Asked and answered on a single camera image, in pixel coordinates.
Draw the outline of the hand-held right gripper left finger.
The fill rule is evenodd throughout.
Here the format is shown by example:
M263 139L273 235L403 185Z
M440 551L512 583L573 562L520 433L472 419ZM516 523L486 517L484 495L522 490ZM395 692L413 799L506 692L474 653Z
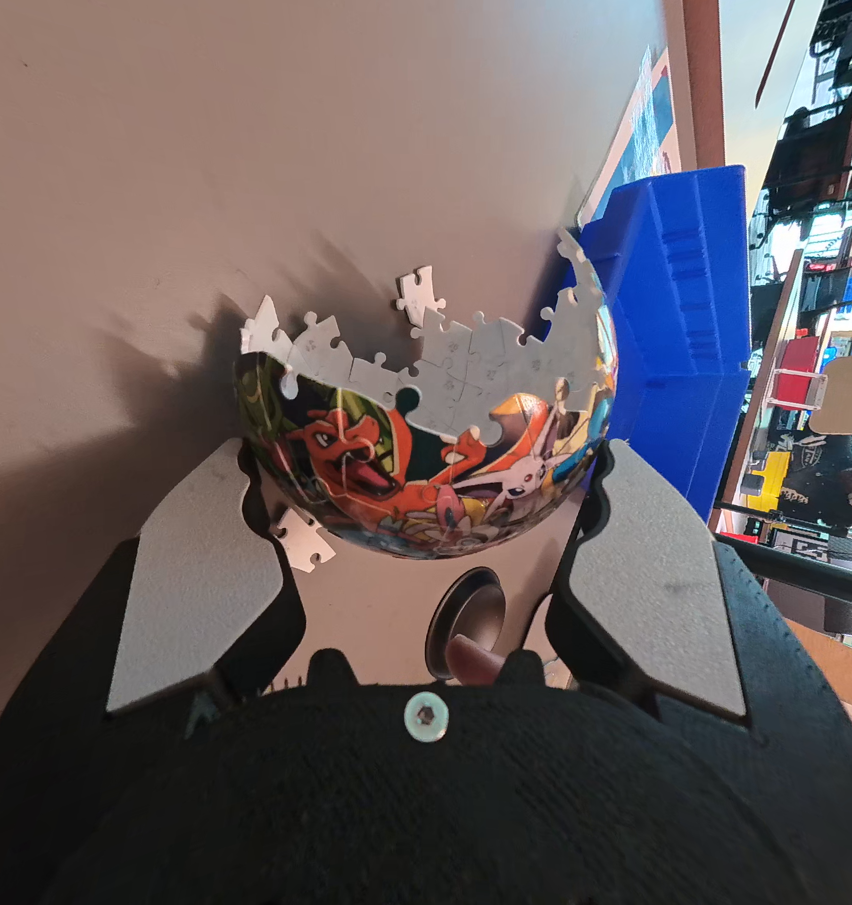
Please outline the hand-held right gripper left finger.
M139 534L106 708L189 687L261 695L299 647L306 614L238 438L181 480Z

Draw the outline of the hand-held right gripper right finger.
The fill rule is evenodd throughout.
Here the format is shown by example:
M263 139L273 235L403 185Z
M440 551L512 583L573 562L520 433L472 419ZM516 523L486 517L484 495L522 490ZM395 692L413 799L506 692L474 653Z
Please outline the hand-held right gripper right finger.
M597 451L550 593L545 632L578 685L745 719L712 534L622 440Z

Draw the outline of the colourful half-built puzzle ball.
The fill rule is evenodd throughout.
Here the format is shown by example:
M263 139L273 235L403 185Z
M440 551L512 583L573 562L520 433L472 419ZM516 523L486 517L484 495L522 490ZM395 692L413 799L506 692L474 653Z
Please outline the colourful half-built puzzle ball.
M334 316L291 336L265 295L240 329L239 412L260 466L329 532L410 559L451 559L537 527L590 471L609 430L619 358L601 301L601 383L530 378L535 343L510 320L444 311L410 324L419 358L352 356Z

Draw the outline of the white puzzle piece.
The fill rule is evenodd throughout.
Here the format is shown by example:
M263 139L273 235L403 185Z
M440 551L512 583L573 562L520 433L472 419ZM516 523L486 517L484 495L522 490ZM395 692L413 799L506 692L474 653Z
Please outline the white puzzle piece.
M303 510L287 507L273 521L272 535L279 541L291 568L311 574L336 553L320 534L322 526Z
M427 311L440 313L446 307L446 301L437 298L434 293L431 265L421 266L399 277L397 286L399 297L394 300L394 307L405 315L414 328L424 327Z

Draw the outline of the person's right hand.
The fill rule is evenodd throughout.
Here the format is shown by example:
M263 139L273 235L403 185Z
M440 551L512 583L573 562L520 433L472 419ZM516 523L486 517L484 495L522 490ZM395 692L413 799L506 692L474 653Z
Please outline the person's right hand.
M460 633L448 641L445 658L452 677L465 686L492 685L505 665L504 656Z

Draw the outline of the black metal bar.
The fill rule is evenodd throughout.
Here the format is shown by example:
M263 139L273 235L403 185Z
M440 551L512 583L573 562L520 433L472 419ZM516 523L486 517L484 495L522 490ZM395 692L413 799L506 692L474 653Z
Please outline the black metal bar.
M714 541L722 547L732 549L738 560L755 576L852 605L851 570L754 545L725 534L714 534Z

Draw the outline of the black round stand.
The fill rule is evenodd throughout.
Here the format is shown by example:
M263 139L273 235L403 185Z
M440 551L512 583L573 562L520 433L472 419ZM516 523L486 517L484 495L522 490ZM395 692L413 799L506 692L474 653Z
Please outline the black round stand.
M477 567L459 576L439 601L425 637L425 663L434 680L447 682L447 645L463 635L493 650L505 622L506 597L495 571Z

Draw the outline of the cardboard box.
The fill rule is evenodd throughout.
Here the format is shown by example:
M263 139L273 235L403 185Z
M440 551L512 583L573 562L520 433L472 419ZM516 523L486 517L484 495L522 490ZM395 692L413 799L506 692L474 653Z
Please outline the cardboard box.
M852 648L793 620L786 622L838 698L852 706Z

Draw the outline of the red box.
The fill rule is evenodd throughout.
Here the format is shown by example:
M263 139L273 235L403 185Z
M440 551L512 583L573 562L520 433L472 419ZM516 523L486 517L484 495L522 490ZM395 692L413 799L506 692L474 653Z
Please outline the red box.
M821 359L819 337L790 340L772 374L768 404L787 411L820 410L827 389L827 377L819 370Z

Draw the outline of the beige board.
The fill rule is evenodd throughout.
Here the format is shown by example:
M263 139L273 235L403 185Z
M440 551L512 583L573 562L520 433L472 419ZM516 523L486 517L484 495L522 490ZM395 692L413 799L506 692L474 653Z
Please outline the beige board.
M832 360L823 375L824 397L808 425L817 435L852 436L852 356Z

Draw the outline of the blue plastic bin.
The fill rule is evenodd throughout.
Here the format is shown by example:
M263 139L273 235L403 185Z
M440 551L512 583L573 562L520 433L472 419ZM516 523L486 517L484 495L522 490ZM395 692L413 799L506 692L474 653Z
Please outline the blue plastic bin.
M601 383L594 316L606 302L618 352L609 415L621 439L707 519L748 384L751 352L744 169L649 177L614 191L601 220L557 232L556 304L523 365L569 382L584 406Z

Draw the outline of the blue printed sheet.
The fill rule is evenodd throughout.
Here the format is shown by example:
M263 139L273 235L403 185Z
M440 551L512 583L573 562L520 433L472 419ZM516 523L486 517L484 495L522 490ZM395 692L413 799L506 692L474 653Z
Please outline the blue printed sheet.
M682 171L669 53L646 50L637 83L593 186L576 215L579 228L600 219L613 192L640 180Z

